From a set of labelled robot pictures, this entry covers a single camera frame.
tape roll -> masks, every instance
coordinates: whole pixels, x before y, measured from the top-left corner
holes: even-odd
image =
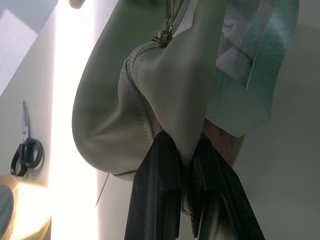
[[[0,177],[0,240],[42,240],[51,220],[49,189],[18,176]]]

sunlight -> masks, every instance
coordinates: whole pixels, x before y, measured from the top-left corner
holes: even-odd
[[[96,169],[79,154],[72,110],[83,70],[94,46],[93,0],[73,9],[60,0],[56,36],[49,189],[53,195],[52,240],[98,240]]]

black scissor handle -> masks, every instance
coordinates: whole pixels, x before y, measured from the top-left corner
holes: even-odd
[[[36,157],[34,158],[34,147],[37,149]],[[43,155],[43,147],[40,141],[28,137],[24,143],[24,151],[23,151],[23,158],[22,164],[26,166],[28,169],[36,168],[42,158]]]
[[[25,152],[25,145],[20,144],[13,156],[11,162],[11,175],[23,177],[26,173],[28,168],[23,164],[23,155]],[[17,173],[17,164],[20,164],[20,171]]]

